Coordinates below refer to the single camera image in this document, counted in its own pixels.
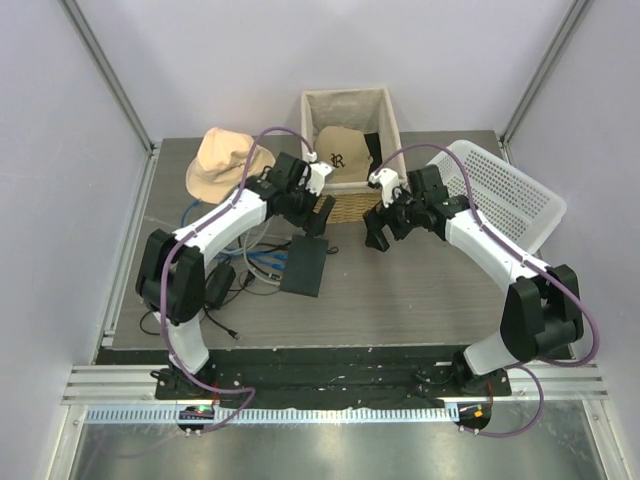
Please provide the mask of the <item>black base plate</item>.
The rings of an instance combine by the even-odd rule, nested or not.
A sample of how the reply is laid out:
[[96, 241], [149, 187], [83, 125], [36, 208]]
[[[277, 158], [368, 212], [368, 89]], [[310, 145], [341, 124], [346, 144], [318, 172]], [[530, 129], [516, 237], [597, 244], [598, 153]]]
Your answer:
[[515, 391], [506, 371], [478, 380], [459, 379], [451, 362], [461, 349], [445, 346], [217, 349], [191, 382], [164, 350], [99, 352], [100, 366], [150, 367], [158, 400], [203, 395], [200, 384], [219, 389], [252, 387], [254, 408], [388, 408], [425, 399], [509, 397]]

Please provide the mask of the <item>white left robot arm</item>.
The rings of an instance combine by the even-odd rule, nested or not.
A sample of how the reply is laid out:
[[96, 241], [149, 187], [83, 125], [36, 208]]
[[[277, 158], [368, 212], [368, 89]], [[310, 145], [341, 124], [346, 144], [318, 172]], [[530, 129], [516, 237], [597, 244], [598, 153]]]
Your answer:
[[205, 397], [213, 385], [212, 373], [204, 368], [210, 356], [200, 327], [206, 268], [233, 240], [273, 216], [311, 237], [323, 234], [331, 207], [314, 208], [332, 174], [333, 168], [313, 154], [299, 159], [281, 153], [274, 165], [246, 174], [208, 214], [148, 237], [135, 291], [160, 322], [170, 362], [182, 370], [178, 386], [190, 398]]

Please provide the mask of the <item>black cloth in basket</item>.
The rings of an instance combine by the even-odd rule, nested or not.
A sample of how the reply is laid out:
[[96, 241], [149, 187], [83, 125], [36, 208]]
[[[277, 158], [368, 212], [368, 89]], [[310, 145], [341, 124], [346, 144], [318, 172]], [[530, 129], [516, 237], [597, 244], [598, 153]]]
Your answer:
[[375, 171], [383, 161], [380, 136], [378, 132], [364, 135], [364, 140], [369, 150], [370, 165], [369, 172]]

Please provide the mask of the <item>beige bucket hat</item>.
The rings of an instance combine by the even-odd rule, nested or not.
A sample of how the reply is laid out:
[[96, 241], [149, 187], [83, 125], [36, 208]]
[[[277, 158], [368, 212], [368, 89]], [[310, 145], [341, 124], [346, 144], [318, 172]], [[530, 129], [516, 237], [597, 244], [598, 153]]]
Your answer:
[[188, 193], [209, 204], [224, 201], [240, 184], [254, 139], [214, 127], [206, 132], [186, 171]]

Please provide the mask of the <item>tan baseball cap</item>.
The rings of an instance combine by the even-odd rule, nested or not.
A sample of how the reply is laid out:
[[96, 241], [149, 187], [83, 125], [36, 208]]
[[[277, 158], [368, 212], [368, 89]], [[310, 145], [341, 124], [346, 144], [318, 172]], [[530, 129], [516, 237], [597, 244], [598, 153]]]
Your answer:
[[315, 144], [318, 159], [333, 168], [330, 182], [365, 182], [372, 157], [365, 135], [354, 129], [327, 126], [318, 134]]

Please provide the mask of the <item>dark grey network switch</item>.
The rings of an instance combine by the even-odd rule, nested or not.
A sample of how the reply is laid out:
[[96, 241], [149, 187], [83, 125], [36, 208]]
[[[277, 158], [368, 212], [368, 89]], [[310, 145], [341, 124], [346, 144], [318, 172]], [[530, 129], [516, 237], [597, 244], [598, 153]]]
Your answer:
[[319, 296], [329, 242], [302, 235], [292, 237], [279, 289], [282, 292]]

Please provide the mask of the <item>aluminium frame rail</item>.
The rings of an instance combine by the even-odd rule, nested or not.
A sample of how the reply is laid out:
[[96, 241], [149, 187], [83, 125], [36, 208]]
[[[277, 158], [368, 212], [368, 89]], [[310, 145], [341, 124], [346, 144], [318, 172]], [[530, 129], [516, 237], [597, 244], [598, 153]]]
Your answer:
[[472, 405], [509, 401], [595, 401], [609, 394], [596, 365], [555, 369], [535, 363], [527, 372], [501, 373], [490, 386], [464, 392], [443, 379], [416, 378], [382, 365], [338, 375], [318, 386], [261, 385], [249, 406], [247, 394], [179, 390], [157, 365], [73, 368], [62, 402], [88, 406], [97, 423], [213, 423], [232, 416], [237, 424], [348, 424], [454, 420]]

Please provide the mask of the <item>white perforated plastic basket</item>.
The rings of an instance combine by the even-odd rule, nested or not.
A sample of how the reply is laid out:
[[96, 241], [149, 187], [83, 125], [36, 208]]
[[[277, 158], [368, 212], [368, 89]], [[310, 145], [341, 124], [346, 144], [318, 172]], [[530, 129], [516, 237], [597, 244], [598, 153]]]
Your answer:
[[559, 225], [566, 202], [540, 182], [468, 141], [448, 146], [462, 162], [474, 203], [503, 235], [536, 253]]

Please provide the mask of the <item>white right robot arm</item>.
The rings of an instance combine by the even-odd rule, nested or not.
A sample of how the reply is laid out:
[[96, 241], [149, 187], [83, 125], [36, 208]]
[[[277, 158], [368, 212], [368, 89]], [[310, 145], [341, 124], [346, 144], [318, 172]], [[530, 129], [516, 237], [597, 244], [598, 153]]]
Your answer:
[[473, 202], [449, 193], [436, 166], [410, 172], [408, 187], [388, 168], [372, 173], [369, 184], [380, 189], [381, 199], [363, 215], [367, 247], [385, 252], [386, 230], [402, 240], [423, 228], [466, 254], [505, 296], [498, 330], [454, 354], [451, 380], [457, 391], [475, 394], [498, 371], [541, 360], [583, 337], [575, 272], [566, 265], [550, 267], [489, 232]]

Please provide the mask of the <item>wicker basket with liner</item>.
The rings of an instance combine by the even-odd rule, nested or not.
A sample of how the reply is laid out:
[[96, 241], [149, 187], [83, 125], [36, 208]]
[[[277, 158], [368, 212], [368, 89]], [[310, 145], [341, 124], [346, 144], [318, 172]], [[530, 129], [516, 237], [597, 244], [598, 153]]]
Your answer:
[[[390, 94], [385, 88], [304, 91], [300, 108], [301, 133], [314, 151], [318, 134], [327, 126], [346, 127], [364, 135], [378, 132], [383, 161], [401, 148]], [[378, 190], [368, 185], [370, 174], [365, 182], [334, 184], [329, 178], [321, 199], [326, 196], [336, 199], [330, 224], [360, 222], [363, 213], [380, 200]]]

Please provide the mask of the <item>black power adapter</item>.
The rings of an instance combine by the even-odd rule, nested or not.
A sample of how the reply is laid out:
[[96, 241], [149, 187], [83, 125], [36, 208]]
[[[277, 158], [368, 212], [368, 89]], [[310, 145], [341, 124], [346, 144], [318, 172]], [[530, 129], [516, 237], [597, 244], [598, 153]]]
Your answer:
[[233, 266], [228, 263], [218, 264], [205, 280], [204, 305], [208, 309], [219, 309], [236, 278]]

